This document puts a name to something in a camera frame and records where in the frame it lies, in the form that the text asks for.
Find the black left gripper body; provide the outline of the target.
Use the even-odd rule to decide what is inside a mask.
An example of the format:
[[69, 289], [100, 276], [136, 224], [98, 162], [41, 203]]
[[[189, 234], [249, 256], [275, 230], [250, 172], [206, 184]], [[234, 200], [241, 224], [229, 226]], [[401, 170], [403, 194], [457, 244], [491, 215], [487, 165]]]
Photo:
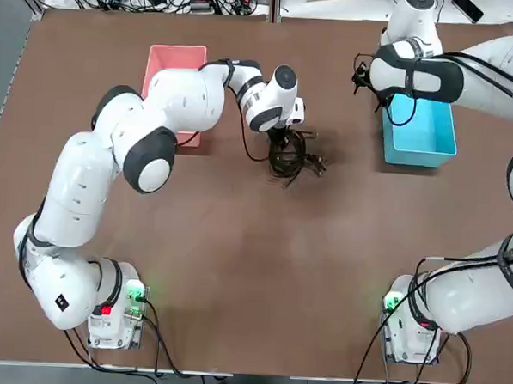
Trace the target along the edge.
[[296, 131], [289, 126], [272, 127], [269, 130], [270, 142], [274, 143], [289, 143], [290, 141], [301, 141], [302, 133]]

